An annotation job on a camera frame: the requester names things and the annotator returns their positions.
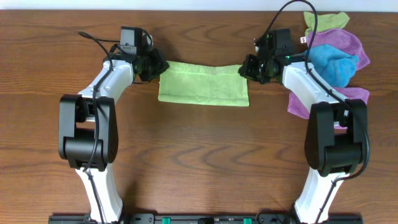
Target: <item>black metal base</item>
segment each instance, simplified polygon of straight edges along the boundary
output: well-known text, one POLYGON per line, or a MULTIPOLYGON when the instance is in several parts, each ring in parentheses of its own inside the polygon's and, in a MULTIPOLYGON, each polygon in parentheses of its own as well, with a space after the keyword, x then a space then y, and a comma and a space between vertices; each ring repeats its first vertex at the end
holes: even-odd
MULTIPOLYGON (((95 224, 90 215, 50 216, 49 224, 95 224)), ((360 215, 329 215, 324 224, 363 224, 360 215)), ((267 213, 255 215, 123 215, 115 224, 301 224, 293 215, 267 213)))

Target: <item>light green towel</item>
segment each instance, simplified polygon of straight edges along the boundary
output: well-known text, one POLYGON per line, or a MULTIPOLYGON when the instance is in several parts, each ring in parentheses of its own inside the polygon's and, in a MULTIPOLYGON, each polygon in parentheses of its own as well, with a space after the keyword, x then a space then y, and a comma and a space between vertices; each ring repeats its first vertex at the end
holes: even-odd
POLYGON ((247 80, 241 65, 209 67, 168 62, 160 75, 159 101, 197 105, 249 106, 247 80))
MULTIPOLYGON (((304 20, 308 26, 308 29, 305 31, 305 36, 307 36, 315 27, 315 16, 311 12, 304 12, 304 20)), ((317 32, 323 32, 333 28, 344 28, 348 21, 349 17, 345 12, 318 16, 317 32)))

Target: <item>wooden tabletop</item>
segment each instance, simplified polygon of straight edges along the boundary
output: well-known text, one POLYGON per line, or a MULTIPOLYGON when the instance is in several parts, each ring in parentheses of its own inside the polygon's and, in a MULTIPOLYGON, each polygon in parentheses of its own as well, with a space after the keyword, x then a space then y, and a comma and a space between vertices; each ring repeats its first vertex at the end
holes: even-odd
MULTIPOLYGON (((46 223, 53 213, 90 211, 80 178, 57 149, 60 97, 91 83, 104 58, 78 30, 119 39, 121 26, 143 27, 167 60, 221 66, 253 54, 253 38, 274 14, 0 11, 1 223, 46 223)), ((349 16, 346 30, 359 37, 371 59, 349 84, 371 92, 371 160, 363 176, 343 183, 330 212, 398 223, 398 14, 349 16)), ((307 27, 302 12, 283 12, 274 28, 290 28, 298 45, 307 27)), ((114 169, 128 212, 290 208, 308 174, 307 120, 287 112, 283 86, 248 85, 245 108, 159 102, 159 79, 126 89, 116 105, 114 169)))

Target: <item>blue towel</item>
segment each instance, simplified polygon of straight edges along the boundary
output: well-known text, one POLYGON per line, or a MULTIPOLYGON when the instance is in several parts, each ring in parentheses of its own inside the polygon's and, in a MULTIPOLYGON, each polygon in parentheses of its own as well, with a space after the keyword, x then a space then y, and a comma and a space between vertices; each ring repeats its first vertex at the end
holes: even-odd
POLYGON ((318 74, 331 86, 344 88, 355 75, 359 58, 328 44, 311 48, 309 60, 318 74))

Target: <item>purple towel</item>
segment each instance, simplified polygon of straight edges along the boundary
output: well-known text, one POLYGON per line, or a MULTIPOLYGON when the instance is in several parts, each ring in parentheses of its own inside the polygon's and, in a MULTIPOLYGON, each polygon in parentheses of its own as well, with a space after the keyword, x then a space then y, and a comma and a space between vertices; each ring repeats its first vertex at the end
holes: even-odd
MULTIPOLYGON (((335 90, 349 99, 361 99, 366 104, 368 103, 369 99, 369 91, 358 88, 358 87, 349 87, 349 88, 338 88, 335 87, 335 90)), ((294 93, 290 93, 289 95, 289 105, 287 106, 287 112, 299 116, 304 119, 310 118, 310 113, 307 111, 305 106, 301 103, 301 101, 297 98, 294 93)))
MULTIPOLYGON (((308 34, 307 44, 310 43, 312 37, 312 31, 308 34)), ((356 66, 356 70, 362 69, 369 65, 371 62, 368 56, 366 56, 363 50, 361 41, 354 35, 343 29, 330 29, 315 35, 312 47, 318 45, 328 44, 339 50, 342 50, 350 55, 357 55, 359 62, 356 66)))

